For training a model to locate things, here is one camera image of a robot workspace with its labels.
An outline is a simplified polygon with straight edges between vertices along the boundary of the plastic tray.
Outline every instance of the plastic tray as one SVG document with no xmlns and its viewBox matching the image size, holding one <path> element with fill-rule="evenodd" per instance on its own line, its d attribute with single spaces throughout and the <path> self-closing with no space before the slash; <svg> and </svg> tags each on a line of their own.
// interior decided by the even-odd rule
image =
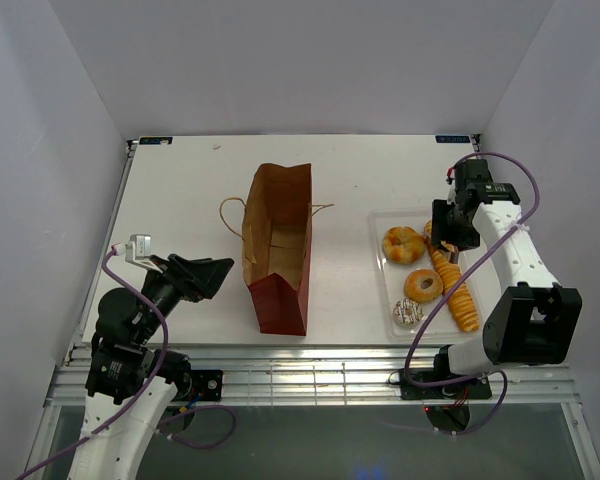
<svg viewBox="0 0 600 480">
<path fill-rule="evenodd" d="M 378 282 L 380 285 L 380 294 L 382 297 L 382 305 L 384 310 L 383 315 L 386 317 L 385 323 L 389 336 L 396 340 L 404 341 L 413 339 L 416 332 L 420 328 L 420 325 L 422 324 L 422 322 L 420 322 L 418 324 L 405 327 L 398 325 L 393 318 L 393 308 L 395 304 L 405 298 L 403 291 L 404 282 L 407 276 L 409 276 L 409 274 L 414 270 L 423 268 L 433 270 L 433 263 L 431 262 L 428 252 L 425 252 L 423 257 L 412 265 L 400 265 L 390 262 L 386 259 L 384 251 L 382 250 L 382 240 L 384 239 L 387 230 L 396 226 L 408 226 L 417 232 L 423 232 L 425 224 L 430 219 L 430 208 L 374 210 L 369 214 L 369 228 L 372 239 L 375 242 L 375 255 L 378 266 Z M 480 247 L 476 250 L 461 253 L 458 260 L 458 265 L 460 265 L 462 271 L 465 271 L 469 266 L 471 266 L 484 253 L 484 251 L 484 247 Z M 495 282 L 497 284 L 497 277 L 495 277 L 493 265 L 490 261 L 487 262 L 487 264 L 478 269 L 478 271 L 467 280 L 467 286 L 478 310 L 478 316 L 480 317 L 480 331 L 474 333 L 462 332 L 456 325 L 456 322 L 453 320 L 449 308 L 445 307 L 436 315 L 434 321 L 431 323 L 431 325 L 429 325 L 429 328 L 427 328 L 427 332 L 422 338 L 423 343 L 458 343 L 469 340 L 475 335 L 481 334 L 480 332 L 482 330 L 482 324 L 484 324 L 485 321 L 483 312 L 490 312 L 493 308 L 493 305 L 495 305 L 495 302 L 489 301 L 488 303 L 490 309 L 486 309 L 486 305 L 484 304 L 485 302 L 480 295 L 477 285 L 481 285 L 482 289 L 482 286 L 485 285 L 484 282 L 491 284 Z M 440 298 L 441 297 L 438 297 L 432 302 L 422 305 L 425 315 L 431 311 Z"/>
</svg>

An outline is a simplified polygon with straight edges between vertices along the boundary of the white tabletop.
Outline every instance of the white tabletop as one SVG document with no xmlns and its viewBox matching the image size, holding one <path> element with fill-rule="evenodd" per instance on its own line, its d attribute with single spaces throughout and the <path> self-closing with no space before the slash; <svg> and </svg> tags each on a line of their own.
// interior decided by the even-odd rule
<svg viewBox="0 0 600 480">
<path fill-rule="evenodd" d="M 170 340 L 213 345 L 390 345 L 381 305 L 368 214 L 375 209 L 428 207 L 446 198 L 447 169 L 470 144 L 437 144 L 433 136 L 309 135 L 174 137 L 171 145 L 140 145 L 130 169 L 111 243 L 152 235 L 153 253 L 187 258 L 231 257 L 236 265 L 213 300 L 180 302 L 168 317 Z M 335 203 L 313 220 L 306 337 L 263 335 L 240 265 L 241 242 L 220 221 L 218 206 L 246 198 L 262 163 L 312 164 L 313 203 Z M 225 216 L 240 229 L 242 206 Z M 145 271 L 121 258 L 111 268 L 141 287 Z M 493 290 L 487 296 L 498 295 Z M 84 332 L 90 341 L 97 305 L 115 288 L 100 275 Z M 161 339 L 161 333 L 153 342 Z"/>
</svg>

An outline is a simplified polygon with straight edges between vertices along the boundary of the brown paper bag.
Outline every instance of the brown paper bag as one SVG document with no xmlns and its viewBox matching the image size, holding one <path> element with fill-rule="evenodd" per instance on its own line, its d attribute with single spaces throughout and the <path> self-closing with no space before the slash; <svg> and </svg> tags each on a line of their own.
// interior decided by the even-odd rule
<svg viewBox="0 0 600 480">
<path fill-rule="evenodd" d="M 242 235 L 225 222 L 243 239 L 244 281 L 262 333 L 307 334 L 311 208 L 311 164 L 266 163 L 253 177 Z"/>
</svg>

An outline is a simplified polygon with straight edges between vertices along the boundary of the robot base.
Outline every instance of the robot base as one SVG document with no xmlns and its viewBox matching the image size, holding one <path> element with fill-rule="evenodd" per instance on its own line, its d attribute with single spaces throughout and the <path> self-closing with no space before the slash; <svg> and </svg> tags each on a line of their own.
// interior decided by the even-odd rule
<svg viewBox="0 0 600 480">
<path fill-rule="evenodd" d="M 411 376 L 418 382 L 438 382 L 441 380 L 451 380 L 457 378 L 449 371 L 448 347 L 440 349 L 433 360 L 432 369 L 411 370 Z M 482 379 L 470 380 L 464 383 L 450 385 L 448 387 L 422 388 L 411 385 L 404 378 L 404 371 L 400 370 L 400 397 L 402 400 L 451 400 L 464 395 L 467 390 L 467 400 L 488 400 L 492 397 L 489 380 Z"/>
</svg>

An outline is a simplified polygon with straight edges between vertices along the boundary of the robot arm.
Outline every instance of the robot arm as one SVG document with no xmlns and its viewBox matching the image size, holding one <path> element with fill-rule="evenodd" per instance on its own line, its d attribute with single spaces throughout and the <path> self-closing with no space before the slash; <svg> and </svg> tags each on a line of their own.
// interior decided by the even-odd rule
<svg viewBox="0 0 600 480">
<path fill-rule="evenodd" d="M 150 255 L 150 237 L 133 235 L 126 245 L 126 260 L 148 270 L 142 287 L 147 297 L 167 316 L 180 302 L 198 302 L 217 293 L 233 266 L 230 258 L 185 260 L 175 254 L 164 260 Z M 107 292 L 98 304 L 92 359 L 87 377 L 87 398 L 81 436 L 120 412 L 156 368 L 159 351 L 145 345 L 160 321 L 153 310 L 125 288 Z M 169 403 L 191 390 L 189 359 L 167 351 L 156 377 L 135 404 L 109 427 L 81 446 L 68 478 L 131 480 L 156 426 Z"/>
<path fill-rule="evenodd" d="M 454 167 L 454 176 L 449 200 L 434 201 L 432 242 L 446 241 L 462 251 L 477 247 L 482 238 L 491 248 L 521 218 L 515 189 L 494 183 L 483 159 L 464 160 Z M 522 226 L 491 258 L 502 297 L 482 336 L 448 347 L 449 373 L 564 361 L 582 307 L 578 291 L 559 284 Z"/>
</svg>

